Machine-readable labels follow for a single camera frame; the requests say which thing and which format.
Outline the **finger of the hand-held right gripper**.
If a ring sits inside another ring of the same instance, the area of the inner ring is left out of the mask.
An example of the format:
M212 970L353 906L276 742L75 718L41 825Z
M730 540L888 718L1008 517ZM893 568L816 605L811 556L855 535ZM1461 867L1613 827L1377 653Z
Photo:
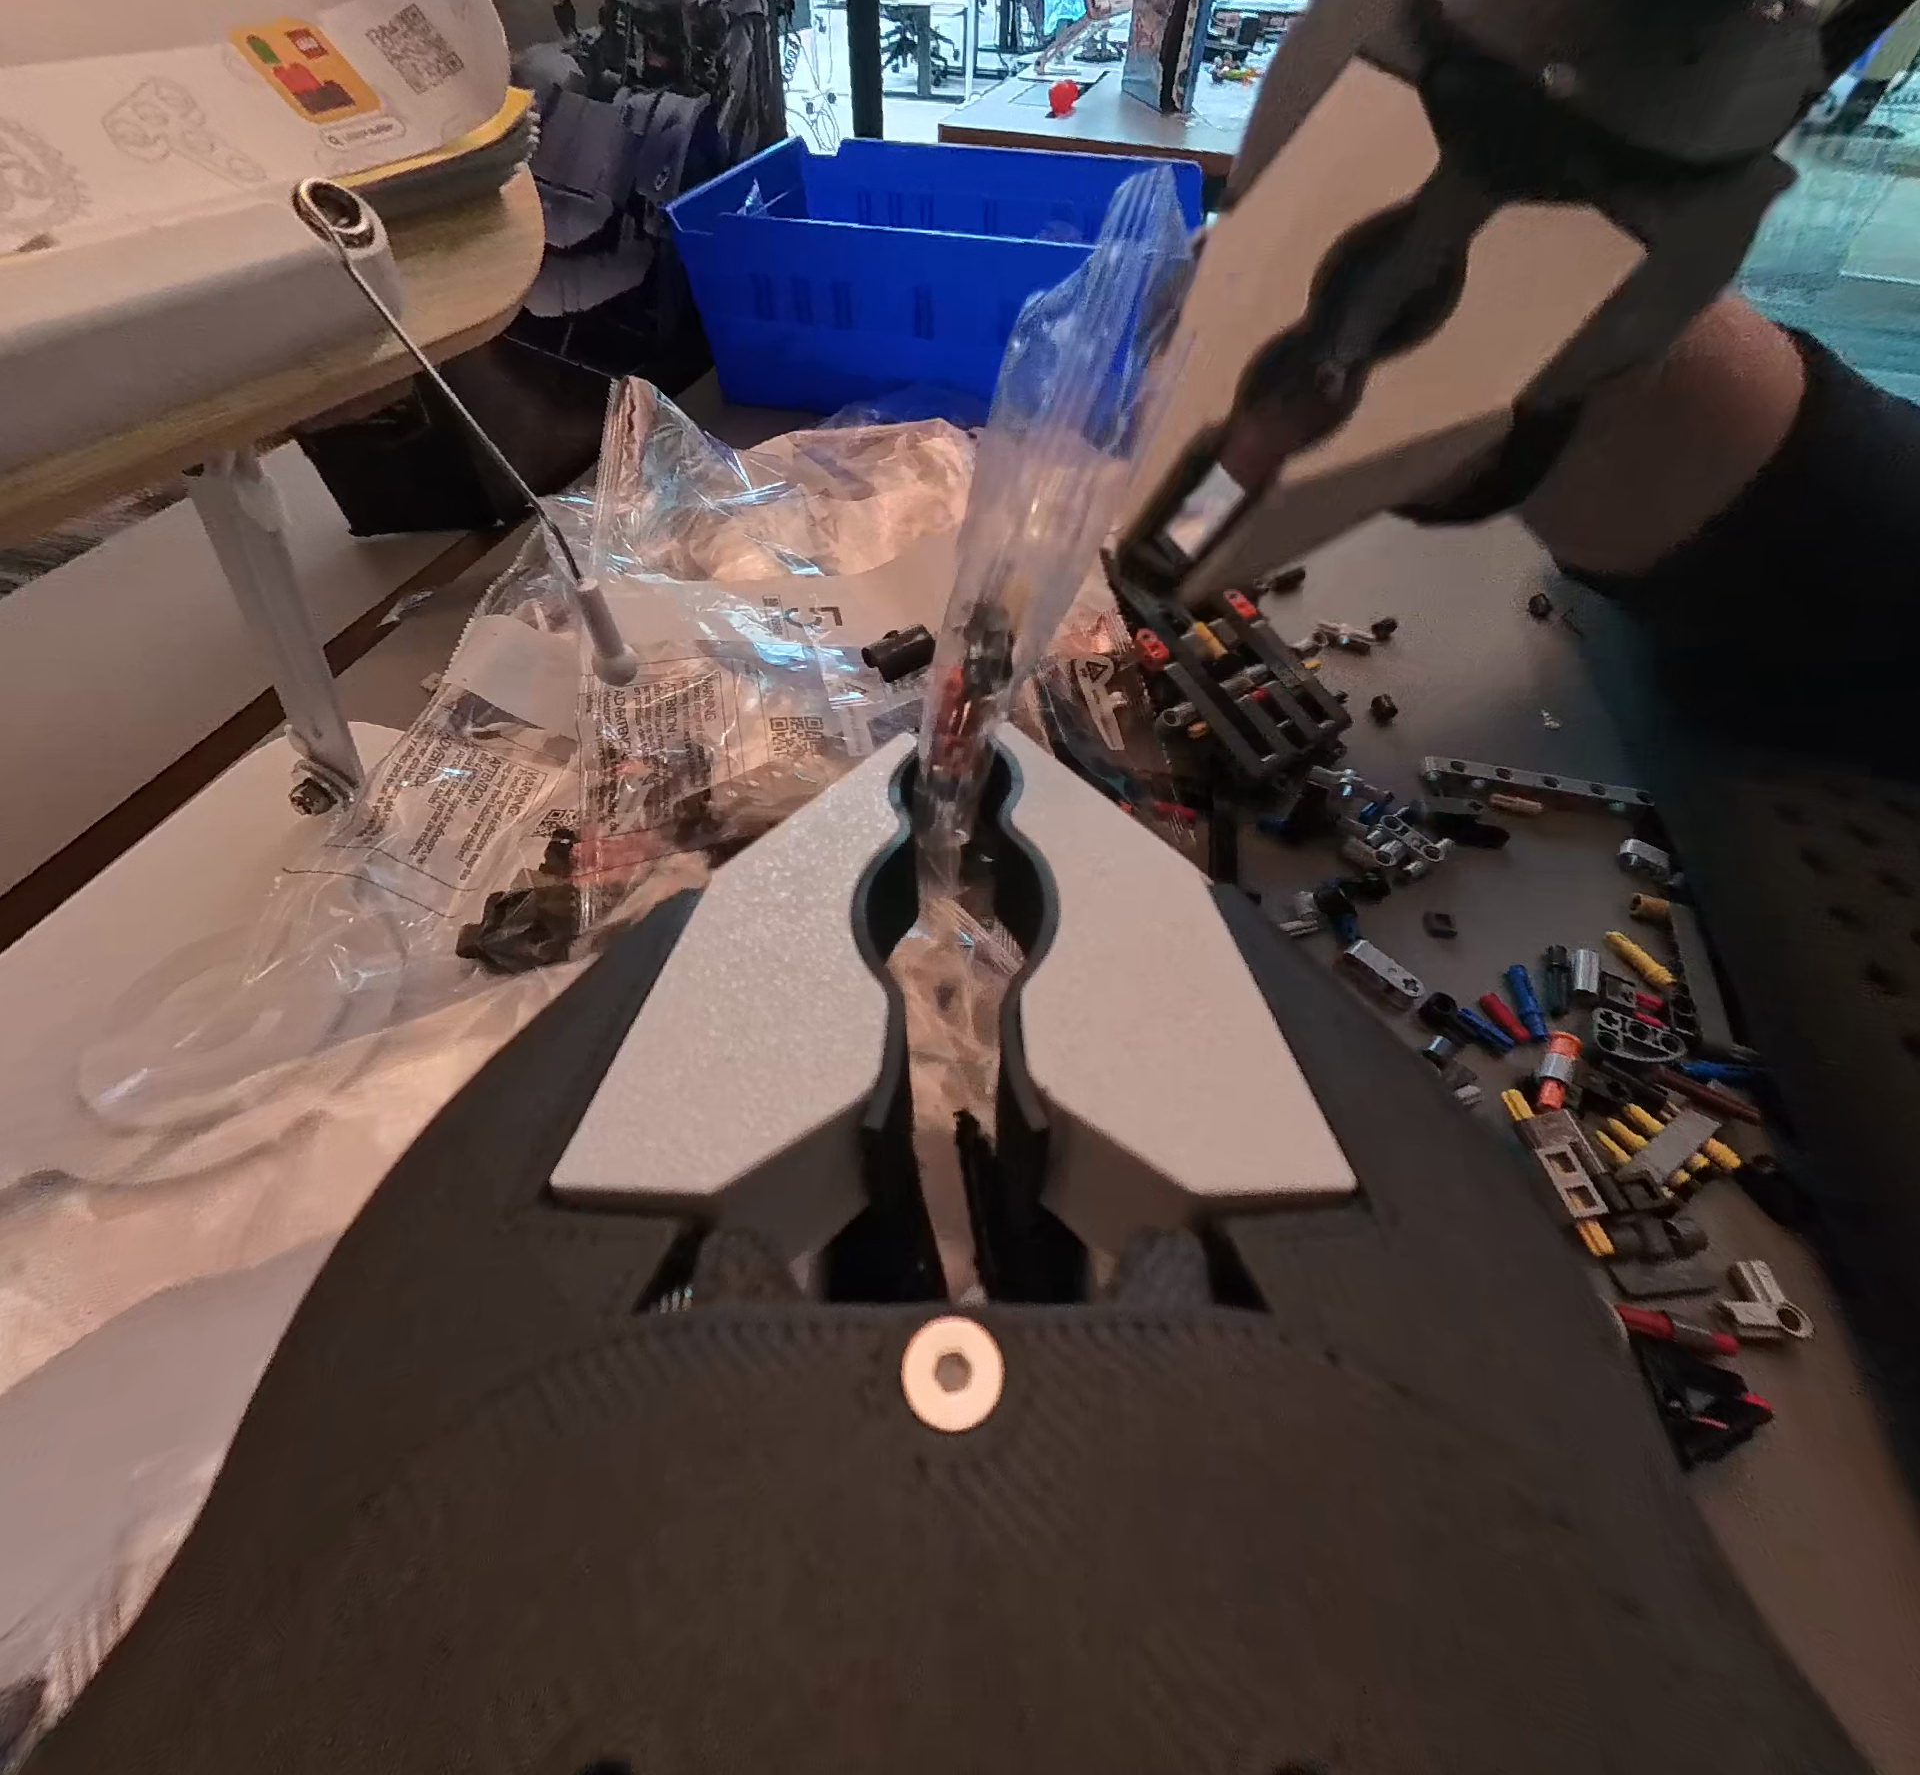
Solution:
M1412 372L1451 319L1419 87L1349 60L1236 168L1151 372L1117 556L1291 556L1451 495L1451 405Z
M1293 454L1274 485L1211 537L1177 585L1180 602L1242 586L1451 485L1505 438L1523 390L1643 251L1586 205L1501 206L1469 245L1447 320L1373 369L1356 412Z

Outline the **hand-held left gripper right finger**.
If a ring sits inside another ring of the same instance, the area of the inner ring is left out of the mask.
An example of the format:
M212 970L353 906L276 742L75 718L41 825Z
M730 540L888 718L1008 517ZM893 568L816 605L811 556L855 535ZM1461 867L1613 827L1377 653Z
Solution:
M1021 733L990 855L1021 970L997 1006L987 1296L1260 1298L1236 1222L1357 1180L1222 891Z

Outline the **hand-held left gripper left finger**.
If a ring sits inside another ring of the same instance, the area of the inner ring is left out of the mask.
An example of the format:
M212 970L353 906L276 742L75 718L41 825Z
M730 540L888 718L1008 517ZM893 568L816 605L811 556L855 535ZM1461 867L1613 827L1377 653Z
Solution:
M890 964L921 912L899 734L692 903L547 1189L590 1212L827 1255L839 1298L923 1296L923 1175Z

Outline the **small clear lego bag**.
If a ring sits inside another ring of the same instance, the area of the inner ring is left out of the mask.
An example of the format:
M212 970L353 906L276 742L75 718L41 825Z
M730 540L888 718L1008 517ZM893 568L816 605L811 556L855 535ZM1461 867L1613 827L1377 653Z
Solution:
M897 955L907 1002L915 1151L948 1295L994 1293L1002 1015L1029 953L997 891L996 739L1034 720L1059 643L1117 603L1103 548L1177 315L1192 233L1170 174L1123 179L1092 253L1017 312L978 438L956 573L925 683L910 794L921 917Z

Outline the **grey lego frame assembly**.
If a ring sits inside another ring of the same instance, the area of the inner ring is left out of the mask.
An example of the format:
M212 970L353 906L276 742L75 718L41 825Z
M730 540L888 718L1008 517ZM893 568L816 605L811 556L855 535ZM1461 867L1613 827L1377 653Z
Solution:
M1341 761L1349 712L1248 590L1190 605L1123 574L1117 548L1100 562L1177 761L1212 763L1258 792Z

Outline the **person's right forearm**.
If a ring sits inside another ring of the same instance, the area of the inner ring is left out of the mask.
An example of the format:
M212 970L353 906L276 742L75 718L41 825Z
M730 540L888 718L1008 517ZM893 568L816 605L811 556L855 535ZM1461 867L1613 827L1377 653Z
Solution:
M1785 330L1808 389L1772 462L1651 570L1566 576L1698 733L1916 780L1916 405Z

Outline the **light grey lego connector cluster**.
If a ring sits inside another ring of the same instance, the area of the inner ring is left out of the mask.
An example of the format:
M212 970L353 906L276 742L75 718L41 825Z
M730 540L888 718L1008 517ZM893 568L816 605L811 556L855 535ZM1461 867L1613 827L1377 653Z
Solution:
M1453 852L1453 841L1427 835L1393 801L1364 803L1335 823L1340 857L1360 874L1404 886L1426 880Z

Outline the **pile of loose lego pieces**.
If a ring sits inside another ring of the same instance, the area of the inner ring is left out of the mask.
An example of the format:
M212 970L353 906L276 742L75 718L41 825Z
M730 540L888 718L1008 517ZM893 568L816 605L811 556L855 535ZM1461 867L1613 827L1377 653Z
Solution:
M1571 772L1648 790L1586 665L1581 628L1546 617L1528 600L1551 586L1530 540L1496 535L1482 554L1419 543L1408 532L1343 540L1306 565L1296 586L1268 592L1264 609L1291 643L1308 639L1308 668L1332 684L1354 723L1337 769L1394 792L1394 806L1441 800L1427 794L1427 754ZM1800 1241L1772 1222L1743 1182L1752 1156L1768 1154L1760 1124L1715 1105L1657 1085L1653 1063L1605 1065L1609 1041L1593 1006L1572 995L1564 1017L1546 1017L1548 1038L1496 1051L1422 1017L1433 995L1517 1018L1512 968L1528 973L1541 1002L1556 995L1551 949L1601 988L1651 992L1605 936L1630 935L1669 964L1661 931L1628 912L1647 889L1619 865L1619 851L1653 838L1653 811L1623 819L1604 811L1515 809L1458 801L1461 818L1501 829L1505 842L1455 842L1426 880L1394 893L1348 893L1337 922L1306 928L1306 891L1362 874L1337 852L1324 827L1299 844L1248 831L1239 867L1266 914L1296 947L1412 1047L1444 1038L1429 1063L1439 1084L1466 1094L1490 1139L1514 1156L1535 1131L1538 1067L1549 1042L1581 1042L1558 1092L1560 1114L1582 1134L1566 1139L1597 1187L1598 1224L1574 1229L1548 1171L1523 1162L1523 1187L1546 1207L1558 1247L1594 1284L1618 1321L1630 1361L1661 1408L1685 1466L1736 1479L1778 1479L1803 1456L1814 1428L1810 1378L1836 1345L1833 1321L1794 1314L1798 1335L1745 1337L1727 1306L1755 1290L1811 1296L1820 1275Z

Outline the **long light grey lego beam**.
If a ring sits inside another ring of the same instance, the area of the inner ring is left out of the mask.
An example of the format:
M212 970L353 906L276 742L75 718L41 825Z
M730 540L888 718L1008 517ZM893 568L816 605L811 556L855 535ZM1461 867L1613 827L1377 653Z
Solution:
M1653 796L1636 786L1571 772L1539 772L1514 764L1478 763L1451 754L1427 754L1419 767L1427 794L1450 801L1475 801L1486 808L1515 809L1519 803L1539 809L1604 811L1637 819L1653 811Z

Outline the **crumpled clear lego bag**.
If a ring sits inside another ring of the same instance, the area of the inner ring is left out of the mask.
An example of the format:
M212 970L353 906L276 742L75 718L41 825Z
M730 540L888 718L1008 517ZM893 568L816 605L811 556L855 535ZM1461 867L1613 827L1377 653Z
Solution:
M799 546L825 573L864 573L965 516L978 444L946 420L813 428L756 446L799 489Z

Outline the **dark lego set box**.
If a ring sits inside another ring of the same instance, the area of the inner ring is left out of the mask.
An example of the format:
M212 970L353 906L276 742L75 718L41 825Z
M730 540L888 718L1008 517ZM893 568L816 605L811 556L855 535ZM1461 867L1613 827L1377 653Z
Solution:
M543 255L448 383L537 495L595 460L612 385L677 395L712 354L671 205L786 133L776 0L492 0L531 93Z

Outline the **person's right hand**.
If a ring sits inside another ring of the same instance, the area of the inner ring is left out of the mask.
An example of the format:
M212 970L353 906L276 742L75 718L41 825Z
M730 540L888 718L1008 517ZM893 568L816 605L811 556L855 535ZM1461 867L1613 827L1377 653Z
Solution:
M1647 573L1772 462L1805 389L1789 332L1727 291L1659 361L1593 396L1523 503L1523 524L1563 573Z

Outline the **brown office desk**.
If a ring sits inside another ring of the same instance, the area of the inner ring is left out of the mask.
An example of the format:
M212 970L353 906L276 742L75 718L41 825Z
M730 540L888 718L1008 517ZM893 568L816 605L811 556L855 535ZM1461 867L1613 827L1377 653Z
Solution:
M1260 82L1212 82L1203 73L1195 109L1165 114L1129 93L1117 68L1077 65L1073 106L1055 114L1049 90L1065 78L1014 75L973 93L940 119L946 145L1019 151L1184 159L1201 168L1205 187L1218 189L1251 119Z

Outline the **patterned box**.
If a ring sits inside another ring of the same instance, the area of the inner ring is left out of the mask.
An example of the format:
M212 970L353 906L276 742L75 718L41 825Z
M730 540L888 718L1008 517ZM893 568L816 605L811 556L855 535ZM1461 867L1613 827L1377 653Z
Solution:
M1212 0L1132 0L1121 91L1159 114L1190 114Z

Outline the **blue storage bin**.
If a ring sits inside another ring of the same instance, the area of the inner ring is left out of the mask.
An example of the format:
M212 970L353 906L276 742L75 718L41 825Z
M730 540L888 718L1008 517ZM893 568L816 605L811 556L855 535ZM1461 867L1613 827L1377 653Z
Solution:
M1094 248L792 221L747 181L668 217L728 399L819 412L907 385L990 399L1022 304Z
M825 156L792 140L756 156L747 196L792 221L1081 248L1138 174L1170 175L1189 227L1203 223L1195 161L948 144L847 140Z

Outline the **clear bag with warning print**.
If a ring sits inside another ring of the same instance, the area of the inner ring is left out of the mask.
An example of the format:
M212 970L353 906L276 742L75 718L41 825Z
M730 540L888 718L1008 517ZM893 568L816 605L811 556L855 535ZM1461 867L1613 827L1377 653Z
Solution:
M618 867L588 835L572 734L441 683L276 878L252 972L435 997L588 957L709 874L707 851Z

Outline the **clear bag with number strip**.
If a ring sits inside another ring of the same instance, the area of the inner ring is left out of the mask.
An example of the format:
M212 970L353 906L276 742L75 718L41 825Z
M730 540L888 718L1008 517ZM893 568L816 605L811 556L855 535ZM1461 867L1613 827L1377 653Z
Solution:
M938 417L978 442L958 411L942 390L903 390L792 433ZM864 573L825 573L799 546L799 489L759 444L718 442L638 383L610 417L602 460L552 514L612 605L634 681L598 679L546 540L526 541L443 677L572 734L588 831L675 832L682 847L697 832L745 835L918 734L929 668L885 684L859 651L899 628L936 633L958 532Z

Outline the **flat serrated clear bag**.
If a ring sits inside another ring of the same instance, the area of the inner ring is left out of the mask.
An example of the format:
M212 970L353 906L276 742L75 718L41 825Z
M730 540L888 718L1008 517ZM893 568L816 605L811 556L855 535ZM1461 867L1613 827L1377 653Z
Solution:
M190 1178L146 1187L52 1173L5 1193L2 1387L169 1289L339 1235L421 1124L312 1124Z

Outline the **yellow-edged instruction booklet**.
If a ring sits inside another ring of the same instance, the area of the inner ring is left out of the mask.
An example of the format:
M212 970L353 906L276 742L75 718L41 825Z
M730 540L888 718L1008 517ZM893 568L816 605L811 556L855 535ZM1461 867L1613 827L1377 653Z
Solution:
M402 223L492 196L531 161L537 141L539 110L534 93L510 85L501 109L485 124L429 154L335 179L385 223Z

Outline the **wooden book stand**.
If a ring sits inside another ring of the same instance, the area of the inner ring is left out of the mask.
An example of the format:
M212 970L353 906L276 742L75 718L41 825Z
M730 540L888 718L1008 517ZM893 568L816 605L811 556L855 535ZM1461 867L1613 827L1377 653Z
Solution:
M534 178L483 178L467 201L382 227L353 196L365 245L339 253L267 199L103 244L5 257L5 548L112 496L186 476L188 496L278 692L301 808L363 784L262 467L303 423L385 400L427 360L463 354L515 315L543 251ZM237 924L241 869L292 838L265 767L241 763L5 949L5 1134L52 1107L84 1031L173 955L207 898Z

